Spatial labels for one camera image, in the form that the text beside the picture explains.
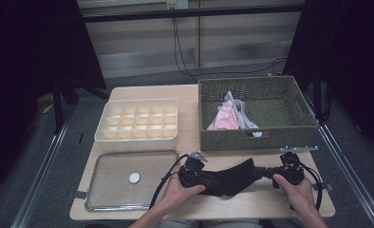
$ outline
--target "white compartment tray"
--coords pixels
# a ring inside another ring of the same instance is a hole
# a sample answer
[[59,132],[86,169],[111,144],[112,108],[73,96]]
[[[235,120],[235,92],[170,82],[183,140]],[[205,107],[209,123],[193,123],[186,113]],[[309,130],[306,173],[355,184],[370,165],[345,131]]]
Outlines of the white compartment tray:
[[176,148],[176,99],[108,102],[95,141],[107,152],[171,150]]

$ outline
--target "white round object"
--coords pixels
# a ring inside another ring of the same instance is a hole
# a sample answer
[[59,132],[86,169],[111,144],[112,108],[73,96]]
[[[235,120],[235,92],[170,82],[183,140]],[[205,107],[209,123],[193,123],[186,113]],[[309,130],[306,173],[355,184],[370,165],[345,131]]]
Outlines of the white round object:
[[133,173],[130,175],[130,182],[136,183],[140,181],[140,174],[139,173]]

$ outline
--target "glass tray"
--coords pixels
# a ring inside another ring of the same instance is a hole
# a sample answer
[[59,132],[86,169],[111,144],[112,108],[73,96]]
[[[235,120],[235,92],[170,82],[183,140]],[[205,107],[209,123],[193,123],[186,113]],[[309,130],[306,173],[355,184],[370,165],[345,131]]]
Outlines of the glass tray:
[[[144,211],[161,181],[178,158],[176,152],[110,153],[95,165],[85,208],[89,212]],[[131,180],[132,174],[140,177]],[[161,198],[165,187],[158,195]]]

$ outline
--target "black fabric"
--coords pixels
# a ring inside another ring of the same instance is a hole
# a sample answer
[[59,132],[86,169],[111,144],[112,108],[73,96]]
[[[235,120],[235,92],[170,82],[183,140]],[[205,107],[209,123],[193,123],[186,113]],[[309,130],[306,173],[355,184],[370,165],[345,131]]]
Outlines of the black fabric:
[[239,192],[252,185],[252,183],[261,179],[261,177],[255,177],[252,175],[253,167],[254,161],[252,159],[247,159],[230,169],[218,172],[203,171],[205,174],[214,176],[218,181],[220,181],[220,184],[216,189],[206,189],[201,192],[200,195],[218,197],[223,195],[233,197],[237,195]]

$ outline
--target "wooden table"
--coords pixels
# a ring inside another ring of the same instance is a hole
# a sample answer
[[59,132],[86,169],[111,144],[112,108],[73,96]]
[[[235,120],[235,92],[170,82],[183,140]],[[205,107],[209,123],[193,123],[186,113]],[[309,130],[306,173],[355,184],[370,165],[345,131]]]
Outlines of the wooden table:
[[[179,155],[199,151],[198,86],[157,85],[114,88],[110,101],[175,98],[178,100],[178,146]],[[86,192],[91,182],[95,162],[105,152],[94,142],[78,191]],[[218,171],[233,167],[253,158],[256,166],[281,165],[279,149],[252,151],[205,152],[208,158],[205,170]],[[317,171],[309,152],[299,153],[302,163]],[[84,199],[74,199],[70,216],[74,220],[87,219],[138,219],[144,211],[91,213],[84,208]],[[326,190],[320,208],[323,217],[332,217],[335,207]],[[281,190],[272,188],[272,181],[261,179],[233,198],[193,196],[166,219],[283,219],[295,217],[284,201]]]

